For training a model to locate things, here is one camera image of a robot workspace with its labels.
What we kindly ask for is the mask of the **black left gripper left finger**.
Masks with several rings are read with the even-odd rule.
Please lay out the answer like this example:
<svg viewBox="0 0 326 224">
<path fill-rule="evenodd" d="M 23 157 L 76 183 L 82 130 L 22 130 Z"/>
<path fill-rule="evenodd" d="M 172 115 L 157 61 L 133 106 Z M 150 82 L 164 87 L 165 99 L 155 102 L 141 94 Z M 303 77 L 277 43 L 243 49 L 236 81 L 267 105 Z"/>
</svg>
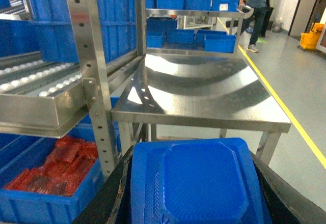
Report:
<svg viewBox="0 0 326 224">
<path fill-rule="evenodd" d="M 131 223 L 131 146 L 102 188 L 73 223 Z"/>
</svg>

